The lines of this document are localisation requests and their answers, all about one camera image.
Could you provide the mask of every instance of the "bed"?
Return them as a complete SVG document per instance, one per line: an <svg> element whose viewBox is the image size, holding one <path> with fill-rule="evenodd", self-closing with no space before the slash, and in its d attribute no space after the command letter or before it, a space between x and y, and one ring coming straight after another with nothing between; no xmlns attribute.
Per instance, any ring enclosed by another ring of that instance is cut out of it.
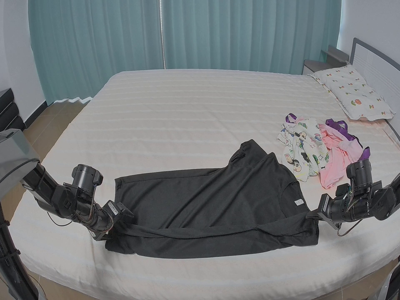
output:
<svg viewBox="0 0 400 300"><path fill-rule="evenodd" d="M368 49L365 57L365 45L360 43L353 47L353 64L365 75L384 72L398 92L400 79L394 79L400 67L388 69L393 65L386 59L375 67L371 58L382 55ZM377 82L371 86L386 90L386 84ZM395 107L398 99L389 104L400 112ZM398 125L350 121L334 97L309 76L229 70L116 74L67 127L43 165L60 183L71 180L78 163L97 168L104 181L96 190L96 201L103 205L114 198L114 178L224 167L240 143L249 139L280 157L283 147L276 136L291 112L321 121L345 120L349 132L371 147L375 181L387 185L400 171L400 142L393 131ZM324 190L317 177L301 183L301 188L310 209L318 206L322 193L334 196L334 189ZM27 192L10 231L30 270L99 299L312 299L398 257L399 224L400 212L382 222L369 218L341 238L320 222L316 246L220 258L158 259L109 252L104 242L93 241L75 223L55 226ZM351 225L344 224L342 230Z"/></svg>

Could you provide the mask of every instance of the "baseboard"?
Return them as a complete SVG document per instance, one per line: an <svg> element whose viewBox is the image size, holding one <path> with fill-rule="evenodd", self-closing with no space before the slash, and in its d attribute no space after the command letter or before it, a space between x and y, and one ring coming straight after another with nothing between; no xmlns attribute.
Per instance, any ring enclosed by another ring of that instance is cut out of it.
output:
<svg viewBox="0 0 400 300"><path fill-rule="evenodd" d="M42 103L34 113L30 115L30 117L25 121L26 128L29 128L29 126L36 120L38 116L44 111L44 109L47 108L47 102L45 101Z"/></svg>

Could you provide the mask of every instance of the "pillowcase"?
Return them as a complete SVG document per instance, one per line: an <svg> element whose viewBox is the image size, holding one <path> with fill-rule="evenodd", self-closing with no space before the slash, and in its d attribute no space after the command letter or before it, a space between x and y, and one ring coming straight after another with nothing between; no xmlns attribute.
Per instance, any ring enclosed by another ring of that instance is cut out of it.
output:
<svg viewBox="0 0 400 300"><path fill-rule="evenodd" d="M353 120L391 119L395 112L351 65L310 74Z"/></svg>

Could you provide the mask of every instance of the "curtain fold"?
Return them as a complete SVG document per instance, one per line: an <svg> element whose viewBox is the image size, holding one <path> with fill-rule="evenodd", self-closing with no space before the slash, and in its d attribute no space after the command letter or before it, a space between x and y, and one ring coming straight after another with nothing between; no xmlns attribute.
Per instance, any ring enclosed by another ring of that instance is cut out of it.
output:
<svg viewBox="0 0 400 300"><path fill-rule="evenodd" d="M159 0L28 0L47 103L93 97L114 74L162 69Z"/></svg>
<svg viewBox="0 0 400 300"><path fill-rule="evenodd" d="M162 0L166 68L301 74L337 45L342 0Z"/></svg>

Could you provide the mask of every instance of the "black shirt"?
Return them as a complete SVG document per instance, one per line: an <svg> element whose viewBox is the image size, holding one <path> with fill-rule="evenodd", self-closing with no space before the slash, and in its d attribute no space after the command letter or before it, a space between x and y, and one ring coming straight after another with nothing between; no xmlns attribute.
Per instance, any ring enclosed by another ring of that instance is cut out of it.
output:
<svg viewBox="0 0 400 300"><path fill-rule="evenodd" d="M163 258L220 257L318 243L317 220L288 168L254 140L220 169L138 174L115 180L118 223L110 251Z"/></svg>

